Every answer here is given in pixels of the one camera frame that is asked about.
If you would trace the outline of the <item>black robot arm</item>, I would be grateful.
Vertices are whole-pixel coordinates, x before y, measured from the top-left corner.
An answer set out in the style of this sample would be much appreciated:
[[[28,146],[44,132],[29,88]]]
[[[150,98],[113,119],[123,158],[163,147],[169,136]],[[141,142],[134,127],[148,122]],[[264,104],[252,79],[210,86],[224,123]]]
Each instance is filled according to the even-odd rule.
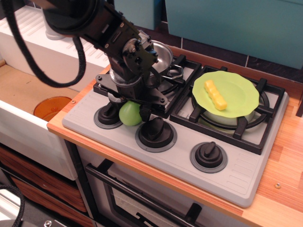
[[[111,2],[44,0],[39,6],[52,30],[78,36],[107,55],[110,75],[96,80],[103,90],[139,103],[144,121],[151,114],[166,117],[168,99],[158,90],[161,76],[154,68],[158,63],[154,43],[117,12]]]

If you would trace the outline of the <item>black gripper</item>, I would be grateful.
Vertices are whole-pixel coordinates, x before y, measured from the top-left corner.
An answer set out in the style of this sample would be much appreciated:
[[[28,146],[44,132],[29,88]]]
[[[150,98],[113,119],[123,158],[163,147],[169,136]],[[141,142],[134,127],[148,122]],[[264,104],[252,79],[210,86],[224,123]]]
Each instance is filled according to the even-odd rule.
[[[109,102],[117,110],[120,110],[125,103],[125,100],[121,97],[141,104],[151,104],[159,109],[167,109],[168,98],[157,88],[147,87],[141,77],[125,80],[111,70],[108,74],[98,74],[95,77],[95,81],[102,89],[106,90]],[[150,120],[151,113],[149,105],[141,105],[139,107],[139,114],[143,122]]]

